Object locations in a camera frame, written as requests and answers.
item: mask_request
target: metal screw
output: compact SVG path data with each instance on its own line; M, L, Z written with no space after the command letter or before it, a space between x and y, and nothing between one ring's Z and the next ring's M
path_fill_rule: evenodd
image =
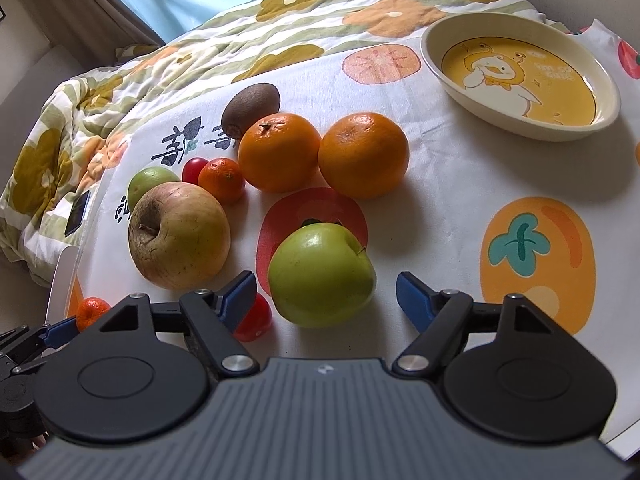
M222 365L230 372L245 372L254 366L254 360L248 355L229 355L222 359Z
M422 355L403 355L398 359L398 366L405 372L420 372L429 366L429 360Z

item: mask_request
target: red circle print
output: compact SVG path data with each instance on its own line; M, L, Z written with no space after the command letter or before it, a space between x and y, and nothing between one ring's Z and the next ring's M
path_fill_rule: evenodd
M271 206L258 236L255 273L267 294L271 295L267 280L269 263L278 246L303 225L318 221L340 223L367 246L367 221L355 200L330 187L312 187L290 194Z
M618 44L618 59L630 77L640 79L640 55L624 40Z

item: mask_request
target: cartoon duck illustration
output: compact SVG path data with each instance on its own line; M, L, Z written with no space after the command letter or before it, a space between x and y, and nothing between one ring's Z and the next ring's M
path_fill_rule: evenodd
M531 103L540 100L521 83L525 73L520 63L525 55L520 52L514 58L495 53L491 46L481 43L480 52L465 57L465 67L470 72L463 79L466 92L473 99L507 114L527 116Z

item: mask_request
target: grey ridged panel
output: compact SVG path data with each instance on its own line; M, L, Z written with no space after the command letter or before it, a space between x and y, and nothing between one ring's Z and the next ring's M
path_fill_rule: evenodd
M595 439L509 446L456 421L432 387L378 360L271 359L225 381L170 434L91 449L54 439L28 480L620 480L630 469Z

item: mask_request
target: green leaf print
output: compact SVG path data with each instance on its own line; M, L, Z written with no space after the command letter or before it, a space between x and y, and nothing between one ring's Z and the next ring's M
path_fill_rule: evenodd
M186 155L189 152L192 152L198 147L198 139L191 139L187 142L187 146L184 149L184 154Z
M523 213L511 221L509 232L498 235L489 244L489 262L499 264L507 258L511 269L528 278L536 272L536 253L548 254L551 243L545 235L535 231L538 219L532 213Z

